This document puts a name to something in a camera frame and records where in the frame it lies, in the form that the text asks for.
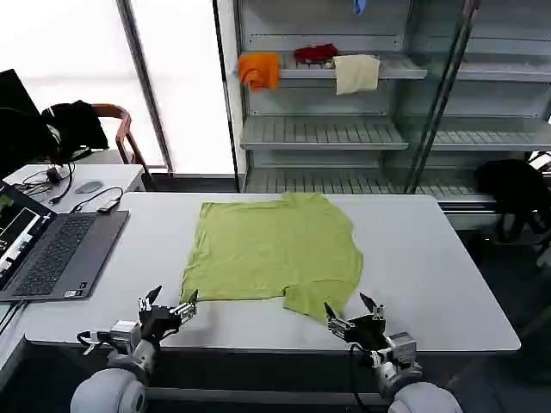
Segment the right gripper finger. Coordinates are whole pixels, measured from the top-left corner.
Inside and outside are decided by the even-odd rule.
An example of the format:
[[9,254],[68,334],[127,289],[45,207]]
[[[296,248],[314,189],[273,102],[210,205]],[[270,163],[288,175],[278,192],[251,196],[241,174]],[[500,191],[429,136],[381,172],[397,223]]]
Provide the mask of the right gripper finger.
[[385,318],[385,306],[383,304],[377,304],[372,298],[364,293],[359,293],[359,296],[373,319]]
[[324,302],[324,308],[328,330],[335,336],[346,336],[353,328],[353,324],[339,318],[327,302]]

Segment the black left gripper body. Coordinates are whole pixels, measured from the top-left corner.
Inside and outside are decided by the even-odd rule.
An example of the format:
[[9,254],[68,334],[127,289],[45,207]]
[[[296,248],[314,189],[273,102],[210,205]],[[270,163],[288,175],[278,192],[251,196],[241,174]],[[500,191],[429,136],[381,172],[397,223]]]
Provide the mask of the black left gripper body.
[[179,331],[182,319],[172,308],[153,305],[149,310],[139,310],[141,338],[147,341],[161,341],[169,331]]

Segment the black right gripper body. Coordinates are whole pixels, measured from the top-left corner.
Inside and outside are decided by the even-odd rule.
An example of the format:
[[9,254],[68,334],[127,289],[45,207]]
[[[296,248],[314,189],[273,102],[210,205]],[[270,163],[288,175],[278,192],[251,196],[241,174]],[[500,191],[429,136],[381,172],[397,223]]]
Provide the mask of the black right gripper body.
[[347,343],[359,344],[363,349],[384,349],[388,347],[384,335],[386,321],[373,319],[372,315],[356,317],[348,321],[351,327],[345,331]]

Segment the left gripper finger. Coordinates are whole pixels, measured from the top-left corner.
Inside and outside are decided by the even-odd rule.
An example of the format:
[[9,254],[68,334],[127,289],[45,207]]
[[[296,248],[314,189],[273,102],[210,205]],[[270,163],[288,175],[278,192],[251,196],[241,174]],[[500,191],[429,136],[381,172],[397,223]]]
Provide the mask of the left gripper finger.
[[189,300],[169,310],[169,314],[178,317],[181,323],[187,323],[197,313],[197,299],[199,291],[195,289]]
[[150,290],[144,298],[139,297],[139,311],[150,311],[162,288],[158,286]]

